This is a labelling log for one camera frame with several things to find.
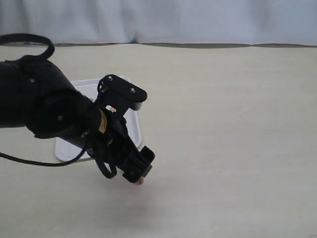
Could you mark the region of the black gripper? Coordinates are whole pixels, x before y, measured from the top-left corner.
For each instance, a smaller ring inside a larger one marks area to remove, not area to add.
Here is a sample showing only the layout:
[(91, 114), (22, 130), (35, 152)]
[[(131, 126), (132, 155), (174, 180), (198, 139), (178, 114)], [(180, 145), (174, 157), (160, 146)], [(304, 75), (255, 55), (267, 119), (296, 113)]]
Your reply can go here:
[(115, 113), (99, 111), (100, 122), (91, 138), (88, 154), (95, 160), (103, 174), (116, 174), (123, 171), (123, 177), (130, 183), (145, 178), (152, 169), (154, 152), (147, 146), (141, 151), (128, 135), (124, 118)]

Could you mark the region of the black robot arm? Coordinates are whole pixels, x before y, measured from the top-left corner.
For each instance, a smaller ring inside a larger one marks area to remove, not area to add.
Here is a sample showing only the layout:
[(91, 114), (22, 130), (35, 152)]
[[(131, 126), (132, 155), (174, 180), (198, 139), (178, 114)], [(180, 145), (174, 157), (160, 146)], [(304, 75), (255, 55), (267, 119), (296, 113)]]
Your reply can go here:
[(114, 74), (98, 82), (92, 101), (48, 60), (0, 64), (1, 127), (25, 127), (38, 139), (61, 138), (89, 154), (108, 179), (121, 170), (136, 183), (152, 168), (154, 152), (135, 146), (124, 118), (146, 99), (146, 91)]

